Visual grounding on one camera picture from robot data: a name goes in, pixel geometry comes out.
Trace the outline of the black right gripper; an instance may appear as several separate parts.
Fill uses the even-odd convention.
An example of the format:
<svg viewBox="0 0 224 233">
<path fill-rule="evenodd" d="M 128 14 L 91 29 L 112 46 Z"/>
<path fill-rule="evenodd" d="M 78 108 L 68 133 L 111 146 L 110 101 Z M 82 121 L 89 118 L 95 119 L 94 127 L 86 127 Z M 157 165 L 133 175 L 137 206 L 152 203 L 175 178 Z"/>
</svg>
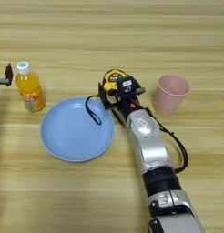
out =
<svg viewBox="0 0 224 233">
<path fill-rule="evenodd" d="M 140 87 L 137 89 L 136 93 L 117 93 L 115 89 L 110 89 L 106 91 L 106 89 L 101 84 L 98 84 L 98 96 L 100 97 L 101 102 L 104 105 L 104 108 L 108 110 L 117 107 L 117 110 L 123 117 L 128 117 L 134 111 L 143 109 L 143 106 L 139 104 L 137 95 L 141 95 L 145 92 L 146 89 L 144 87 Z M 107 99 L 107 96 L 115 96 L 116 94 L 117 102 L 111 103 Z"/>
</svg>

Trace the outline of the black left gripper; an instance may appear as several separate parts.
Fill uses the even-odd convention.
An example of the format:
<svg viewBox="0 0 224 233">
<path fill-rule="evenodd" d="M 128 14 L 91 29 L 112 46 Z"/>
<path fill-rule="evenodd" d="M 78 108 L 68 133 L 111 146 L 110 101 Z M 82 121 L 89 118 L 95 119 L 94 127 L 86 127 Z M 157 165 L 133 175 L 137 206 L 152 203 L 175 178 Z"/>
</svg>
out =
<svg viewBox="0 0 224 233">
<path fill-rule="evenodd" d="M 0 78 L 0 85 L 11 86 L 13 80 L 13 69 L 9 63 L 5 69 L 5 78 Z"/>
</svg>

